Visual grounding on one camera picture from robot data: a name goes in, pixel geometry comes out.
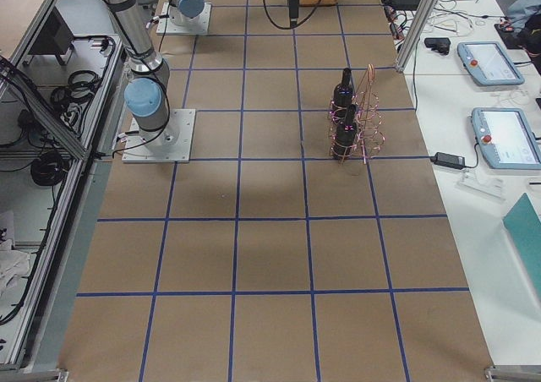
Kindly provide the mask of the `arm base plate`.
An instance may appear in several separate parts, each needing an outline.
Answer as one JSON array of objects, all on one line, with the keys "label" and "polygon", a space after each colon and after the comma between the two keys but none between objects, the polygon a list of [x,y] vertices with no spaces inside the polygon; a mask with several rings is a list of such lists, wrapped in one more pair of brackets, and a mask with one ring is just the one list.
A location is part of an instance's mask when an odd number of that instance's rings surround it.
[{"label": "arm base plate", "polygon": [[200,14],[189,18],[181,14],[177,8],[169,6],[169,2],[165,2],[161,15],[168,15],[168,18],[160,19],[156,33],[158,35],[207,35],[210,25],[210,11],[211,3],[205,3]]},{"label": "arm base plate", "polygon": [[196,118],[195,109],[172,109],[165,130],[153,141],[157,133],[140,132],[135,118],[130,130],[135,135],[127,137],[122,161],[125,163],[188,163]]}]

